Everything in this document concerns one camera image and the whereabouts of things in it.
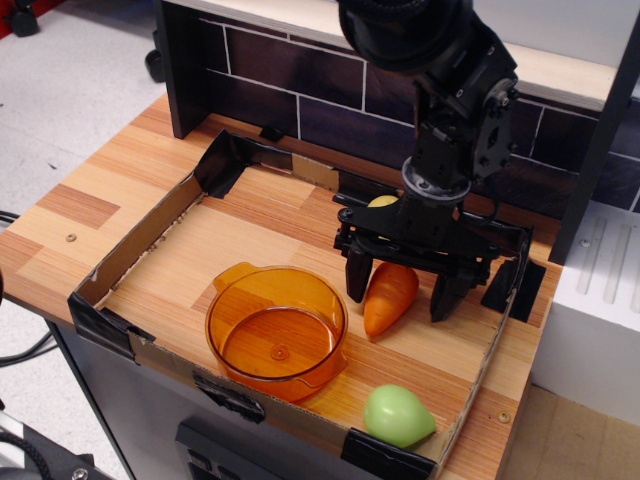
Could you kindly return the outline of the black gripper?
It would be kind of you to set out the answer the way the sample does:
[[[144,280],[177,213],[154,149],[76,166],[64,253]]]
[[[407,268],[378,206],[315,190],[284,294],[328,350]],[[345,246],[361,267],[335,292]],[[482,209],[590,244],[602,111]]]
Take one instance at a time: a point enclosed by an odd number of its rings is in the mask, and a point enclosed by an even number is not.
[[[442,322],[473,287],[486,284],[499,248],[454,216],[470,191],[469,178],[447,184],[408,160],[402,180],[404,193],[394,204],[346,207],[338,213],[334,247],[347,258],[347,294],[356,303],[363,301],[375,259],[436,273],[430,314],[433,323]]]

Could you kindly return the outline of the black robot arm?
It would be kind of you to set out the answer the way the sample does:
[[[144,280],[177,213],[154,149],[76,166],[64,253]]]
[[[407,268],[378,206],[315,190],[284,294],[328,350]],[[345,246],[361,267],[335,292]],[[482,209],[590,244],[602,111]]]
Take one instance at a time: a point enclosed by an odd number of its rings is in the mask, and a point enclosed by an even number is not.
[[[509,161],[516,62],[469,1],[343,1],[339,20],[364,60],[410,77],[416,89],[416,144],[401,169],[401,197],[338,214],[348,295],[363,300],[375,260],[431,272],[430,315],[443,321],[487,282],[499,255],[464,202]]]

